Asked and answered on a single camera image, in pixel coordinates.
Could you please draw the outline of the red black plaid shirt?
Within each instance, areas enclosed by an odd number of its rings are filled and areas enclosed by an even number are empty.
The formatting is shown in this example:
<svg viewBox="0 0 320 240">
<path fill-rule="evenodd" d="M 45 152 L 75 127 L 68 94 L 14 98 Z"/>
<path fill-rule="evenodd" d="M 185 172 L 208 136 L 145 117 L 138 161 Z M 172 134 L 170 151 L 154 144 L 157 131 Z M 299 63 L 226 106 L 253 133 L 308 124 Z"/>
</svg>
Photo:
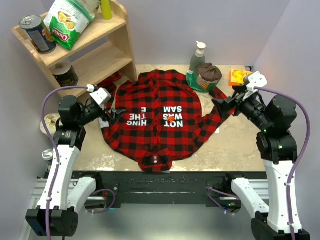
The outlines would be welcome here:
<svg viewBox="0 0 320 240">
<path fill-rule="evenodd" d="M 118 86 L 120 78 L 116 73 L 100 84 L 112 95 L 111 107 L 126 110 L 114 125 L 100 121 L 102 136 L 145 172 L 168 171 L 174 161 L 191 157 L 226 120 L 216 107 L 203 115 L 198 95 L 176 70 L 141 73 Z"/>
</svg>

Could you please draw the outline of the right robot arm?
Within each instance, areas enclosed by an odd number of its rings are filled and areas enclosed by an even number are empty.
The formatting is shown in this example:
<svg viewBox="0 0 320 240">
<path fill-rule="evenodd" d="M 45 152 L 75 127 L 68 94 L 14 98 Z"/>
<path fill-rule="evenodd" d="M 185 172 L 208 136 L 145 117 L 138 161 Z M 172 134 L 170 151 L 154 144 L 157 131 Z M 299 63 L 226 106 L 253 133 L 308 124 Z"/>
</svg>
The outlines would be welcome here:
<svg viewBox="0 0 320 240">
<path fill-rule="evenodd" d="M 311 133 L 309 115 L 304 106 L 291 96 L 265 87 L 250 92 L 244 85 L 233 86 L 234 94 L 226 99 L 213 98 L 220 116 L 235 109 L 260 132 L 256 145 L 263 160 L 268 184 L 269 204 L 251 187 L 245 177 L 223 183 L 223 192 L 235 196 L 251 217 L 251 231 L 256 240 L 309 240 L 303 229 L 296 201 L 295 172 L 306 151 Z M 306 136 L 301 151 L 290 132 L 300 108 L 306 121 Z"/>
</svg>

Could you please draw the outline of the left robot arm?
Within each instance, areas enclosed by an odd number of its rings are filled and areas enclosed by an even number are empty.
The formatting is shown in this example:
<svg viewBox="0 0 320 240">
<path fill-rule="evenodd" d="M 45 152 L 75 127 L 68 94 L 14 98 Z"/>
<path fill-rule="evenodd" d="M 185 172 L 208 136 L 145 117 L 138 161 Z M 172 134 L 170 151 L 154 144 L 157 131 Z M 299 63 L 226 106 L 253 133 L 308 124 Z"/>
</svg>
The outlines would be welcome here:
<svg viewBox="0 0 320 240">
<path fill-rule="evenodd" d="M 43 193 L 34 209 L 28 209 L 26 221 L 40 237 L 72 237 L 78 227 L 79 211 L 90 195 L 99 196 L 104 190 L 101 177 L 81 177 L 70 190 L 74 165 L 86 136 L 85 125 L 96 119 L 115 123 L 123 114 L 112 109 L 107 113 L 106 103 L 111 94 L 105 89 L 89 95 L 91 103 L 82 105 L 73 95 L 63 97 L 59 103 L 60 119 L 53 137 L 52 164 Z"/>
</svg>

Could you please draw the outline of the orange leaf brooch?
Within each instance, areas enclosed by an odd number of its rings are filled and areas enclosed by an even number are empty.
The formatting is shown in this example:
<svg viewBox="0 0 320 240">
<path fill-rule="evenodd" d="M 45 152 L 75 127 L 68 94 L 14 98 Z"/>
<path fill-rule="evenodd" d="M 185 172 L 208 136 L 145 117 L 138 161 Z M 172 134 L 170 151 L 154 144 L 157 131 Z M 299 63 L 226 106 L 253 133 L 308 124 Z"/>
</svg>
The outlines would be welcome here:
<svg viewBox="0 0 320 240">
<path fill-rule="evenodd" d="M 168 116 L 166 119 L 169 123 L 172 123 L 175 120 L 174 116 Z"/>
</svg>

